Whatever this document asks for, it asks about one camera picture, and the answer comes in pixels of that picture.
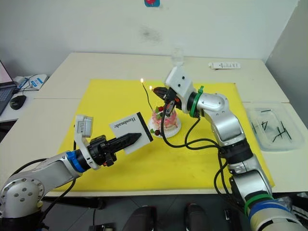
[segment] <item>black shoe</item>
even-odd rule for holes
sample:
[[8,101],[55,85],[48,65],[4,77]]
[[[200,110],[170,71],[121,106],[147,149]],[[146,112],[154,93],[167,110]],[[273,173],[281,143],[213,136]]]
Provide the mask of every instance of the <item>black shoe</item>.
[[145,206],[137,208],[130,215],[123,231],[155,231],[156,230],[156,208]]
[[184,221],[187,231],[211,231],[205,211],[197,204],[189,204],[185,208]]

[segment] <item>floor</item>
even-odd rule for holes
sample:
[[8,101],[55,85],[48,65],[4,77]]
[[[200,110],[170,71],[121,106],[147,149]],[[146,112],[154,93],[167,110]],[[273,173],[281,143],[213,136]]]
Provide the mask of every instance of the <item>floor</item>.
[[[96,210],[95,224],[114,223],[121,231],[132,212],[143,205],[153,205],[157,209],[159,231],[185,231],[183,212],[187,203],[199,204],[207,213],[214,231],[231,231],[225,221],[225,208],[230,206],[218,195],[157,195],[106,198],[106,208]],[[43,209],[49,203],[44,202]],[[50,231],[88,231],[92,225],[93,209],[55,205],[45,219]],[[250,231],[244,215],[240,216],[243,231]]]

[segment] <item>computer mouse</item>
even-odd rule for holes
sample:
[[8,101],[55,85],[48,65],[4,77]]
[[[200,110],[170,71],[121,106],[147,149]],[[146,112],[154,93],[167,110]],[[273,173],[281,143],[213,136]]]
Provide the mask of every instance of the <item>computer mouse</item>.
[[16,96],[15,98],[11,99],[10,106],[11,106],[12,109],[18,110],[19,108],[21,108],[24,105],[25,100],[26,100],[25,95]]

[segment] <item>desk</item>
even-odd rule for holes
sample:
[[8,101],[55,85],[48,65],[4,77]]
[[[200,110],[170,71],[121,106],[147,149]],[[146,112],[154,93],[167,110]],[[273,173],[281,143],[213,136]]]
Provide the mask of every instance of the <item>desk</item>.
[[[208,62],[237,61],[238,70],[214,71]],[[33,103],[0,143],[0,184],[15,169],[30,160],[57,154],[79,101],[91,78],[163,79],[172,68],[170,57],[97,53],[72,53],[50,77]],[[276,183],[274,192],[307,191],[308,182],[297,180],[308,175],[308,131],[284,92],[261,60],[185,58],[184,70],[198,82],[235,82],[242,101],[282,102],[305,137],[302,149],[293,152],[263,153]],[[206,190],[172,190],[145,192],[70,192],[70,196],[146,195],[216,193]],[[50,192],[49,196],[59,195]]]
[[[10,107],[10,103],[5,107],[4,111],[0,115],[0,123],[18,120],[20,116],[24,113],[27,107],[32,103],[34,97],[36,96],[37,91],[25,91],[24,95],[27,97],[24,105],[18,109],[14,110]],[[22,92],[14,94],[12,98],[15,98],[18,95],[22,95]]]

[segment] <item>laptop screen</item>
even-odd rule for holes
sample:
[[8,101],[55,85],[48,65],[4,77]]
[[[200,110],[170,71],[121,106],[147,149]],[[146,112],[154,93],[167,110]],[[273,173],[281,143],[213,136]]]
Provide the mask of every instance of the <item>laptop screen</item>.
[[12,79],[0,61],[0,85],[12,83]]

